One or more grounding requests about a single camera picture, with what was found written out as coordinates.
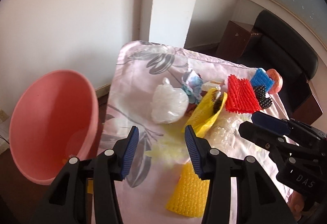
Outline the person's right hand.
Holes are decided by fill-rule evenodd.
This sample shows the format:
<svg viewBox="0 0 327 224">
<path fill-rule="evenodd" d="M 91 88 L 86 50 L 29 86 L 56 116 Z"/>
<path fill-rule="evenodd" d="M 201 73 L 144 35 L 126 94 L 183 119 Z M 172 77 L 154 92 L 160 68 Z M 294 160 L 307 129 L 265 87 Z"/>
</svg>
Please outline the person's right hand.
<svg viewBox="0 0 327 224">
<path fill-rule="evenodd" d="M 293 191 L 288 198 L 288 206 L 295 220 L 299 221 L 304 208 L 304 197 L 300 193 Z"/>
</svg>

